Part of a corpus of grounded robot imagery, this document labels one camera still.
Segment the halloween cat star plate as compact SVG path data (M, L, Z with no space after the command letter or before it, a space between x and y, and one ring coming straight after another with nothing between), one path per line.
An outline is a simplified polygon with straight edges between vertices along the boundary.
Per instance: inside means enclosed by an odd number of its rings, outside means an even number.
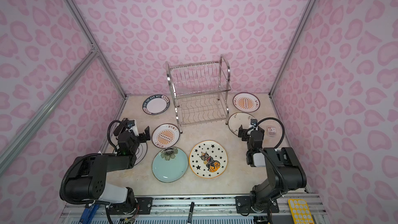
M216 141L203 141L196 144L189 154L189 168L201 178L215 178L227 169L228 155Z

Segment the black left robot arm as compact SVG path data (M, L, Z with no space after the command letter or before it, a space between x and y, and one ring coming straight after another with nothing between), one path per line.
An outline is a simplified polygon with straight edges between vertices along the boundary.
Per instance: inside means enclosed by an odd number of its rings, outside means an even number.
M107 173L134 168L145 156L142 147L151 139L150 128L139 133L134 121L117 121L117 145L112 153L90 153L77 157L66 171L60 198L73 205L104 205L106 214L138 214L140 205L130 187L107 183Z

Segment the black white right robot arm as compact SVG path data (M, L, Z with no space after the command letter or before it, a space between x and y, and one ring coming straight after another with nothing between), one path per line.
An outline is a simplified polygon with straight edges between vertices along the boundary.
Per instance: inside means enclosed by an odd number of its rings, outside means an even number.
M255 185L249 196L236 197L239 214L278 213L277 199L289 191L305 188L307 178L293 148L263 148L265 131L260 128L238 129L238 137L247 143L246 162L251 167L265 167L266 180Z

